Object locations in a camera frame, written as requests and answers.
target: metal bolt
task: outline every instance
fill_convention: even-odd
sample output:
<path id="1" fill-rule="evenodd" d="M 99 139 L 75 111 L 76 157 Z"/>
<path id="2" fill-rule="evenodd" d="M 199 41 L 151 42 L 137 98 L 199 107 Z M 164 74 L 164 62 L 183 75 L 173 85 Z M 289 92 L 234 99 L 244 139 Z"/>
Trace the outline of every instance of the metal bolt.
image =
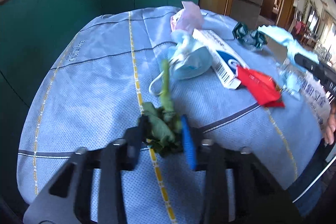
<path id="1" fill-rule="evenodd" d="M 86 152 L 87 152 L 87 148 L 86 147 L 80 147 L 80 148 L 77 149 L 77 151 L 75 153 L 77 155 L 83 155 Z"/>
<path id="2" fill-rule="evenodd" d="M 213 140 L 204 139 L 204 140 L 202 140 L 201 144 L 202 144 L 202 146 L 211 146 L 211 145 L 213 145 Z"/>
<path id="3" fill-rule="evenodd" d="M 248 154 L 251 154 L 252 153 L 252 149 L 250 147 L 243 147 L 241 150 L 240 150 L 240 153 L 241 154 L 244 154 L 244 155 L 248 155 Z"/>
<path id="4" fill-rule="evenodd" d="M 125 143 L 126 143 L 126 140 L 123 139 L 123 138 L 120 138 L 120 139 L 116 139 L 116 140 L 113 142 L 113 145 L 119 146 L 119 145 L 124 145 Z"/>

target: toothpaste box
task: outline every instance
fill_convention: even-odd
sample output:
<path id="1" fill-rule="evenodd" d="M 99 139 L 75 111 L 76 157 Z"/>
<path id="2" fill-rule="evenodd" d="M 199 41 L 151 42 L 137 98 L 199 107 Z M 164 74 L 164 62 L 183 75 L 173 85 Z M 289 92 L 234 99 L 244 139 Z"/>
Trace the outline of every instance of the toothpaste box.
<path id="1" fill-rule="evenodd" d="M 211 30 L 195 29 L 193 37 L 208 48 L 212 55 L 212 68 L 222 85 L 228 89 L 236 89 L 241 83 L 236 78 L 237 64 L 249 68 L 244 60 Z"/>

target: red packet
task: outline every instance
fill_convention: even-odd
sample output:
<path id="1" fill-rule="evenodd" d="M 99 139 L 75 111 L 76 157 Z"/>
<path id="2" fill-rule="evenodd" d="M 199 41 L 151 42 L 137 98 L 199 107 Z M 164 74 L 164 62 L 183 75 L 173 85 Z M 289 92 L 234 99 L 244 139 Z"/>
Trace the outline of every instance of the red packet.
<path id="1" fill-rule="evenodd" d="M 281 93 L 272 77 L 238 65 L 237 78 L 247 87 L 259 105 L 285 107 L 281 99 Z"/>

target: barcode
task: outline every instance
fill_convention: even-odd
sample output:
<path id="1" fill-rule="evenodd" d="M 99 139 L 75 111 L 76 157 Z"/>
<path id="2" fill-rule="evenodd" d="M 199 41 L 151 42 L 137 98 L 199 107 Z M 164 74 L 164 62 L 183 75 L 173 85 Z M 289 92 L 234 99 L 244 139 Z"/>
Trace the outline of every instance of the barcode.
<path id="1" fill-rule="evenodd" d="M 216 65 L 215 70 L 217 71 L 220 78 L 222 78 L 224 84 L 229 79 L 230 75 L 226 72 L 225 68 L 222 66 L 221 62 Z"/>

